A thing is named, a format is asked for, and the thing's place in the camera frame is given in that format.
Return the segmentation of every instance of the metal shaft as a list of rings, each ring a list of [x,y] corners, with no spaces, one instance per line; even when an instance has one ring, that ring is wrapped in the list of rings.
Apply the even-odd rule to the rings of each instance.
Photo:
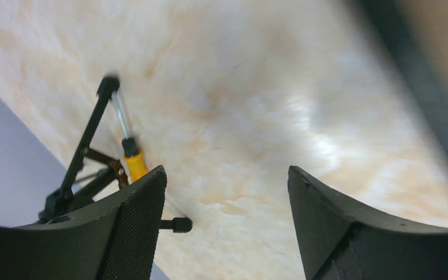
[[[113,93],[112,97],[111,97],[111,101],[113,102],[114,108],[116,110],[116,114],[117,114],[117,118],[119,119],[119,122],[121,123],[121,129],[122,129],[122,134],[124,135],[124,139],[128,139],[129,133],[128,133],[128,128],[126,126],[126,123],[124,122],[124,117],[123,117],[123,111],[121,109],[121,105],[119,102],[119,99],[117,97],[117,93]]]

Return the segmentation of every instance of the black stand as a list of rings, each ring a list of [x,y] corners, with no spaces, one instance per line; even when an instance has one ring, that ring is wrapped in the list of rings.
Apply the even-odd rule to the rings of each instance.
[[[99,126],[100,119],[104,114],[107,104],[112,94],[117,92],[119,87],[119,80],[112,76],[104,77],[100,83],[99,89],[97,90],[99,100],[93,109],[85,132],[73,155],[71,164],[66,171],[60,188],[50,194],[45,200],[45,209],[39,213],[37,223],[55,223],[56,218],[60,219],[62,215],[94,203],[93,197],[114,180],[118,180],[119,188],[129,185],[126,172],[118,159],[114,159],[90,148],[90,143]],[[75,183],[78,172],[83,168],[84,158],[102,163],[107,168],[100,170],[94,176],[88,176],[93,178],[93,180],[73,194],[71,188]],[[192,226],[192,221],[188,218],[174,218],[171,221],[162,220],[160,229],[172,229],[175,233],[185,233],[189,232]]]

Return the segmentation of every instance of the gray surface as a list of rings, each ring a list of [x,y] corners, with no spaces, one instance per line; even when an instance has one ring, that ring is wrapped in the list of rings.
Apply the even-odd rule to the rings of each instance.
[[[0,100],[0,226],[33,223],[65,169]],[[152,280],[168,277],[156,265]]]

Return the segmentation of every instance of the yellow screwdriver handle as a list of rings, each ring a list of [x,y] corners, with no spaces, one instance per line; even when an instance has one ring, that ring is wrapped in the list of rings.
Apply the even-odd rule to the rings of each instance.
[[[140,179],[146,173],[148,173],[148,170],[145,167],[145,162],[144,162],[144,157],[143,157],[142,152],[140,152],[136,156],[132,156],[129,158],[124,156],[124,160],[126,161],[126,165],[128,166],[131,183],[136,182],[138,179]]]

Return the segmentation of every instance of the beige marble pattern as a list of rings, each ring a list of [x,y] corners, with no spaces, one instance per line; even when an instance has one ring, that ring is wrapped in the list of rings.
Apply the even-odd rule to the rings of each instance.
[[[67,165],[102,76],[119,73],[146,161],[168,173],[164,215],[195,222],[160,234],[161,269],[173,280],[302,279],[289,165],[448,226],[448,166],[348,8],[3,0],[0,98]],[[120,138],[109,108],[92,146],[120,156]]]

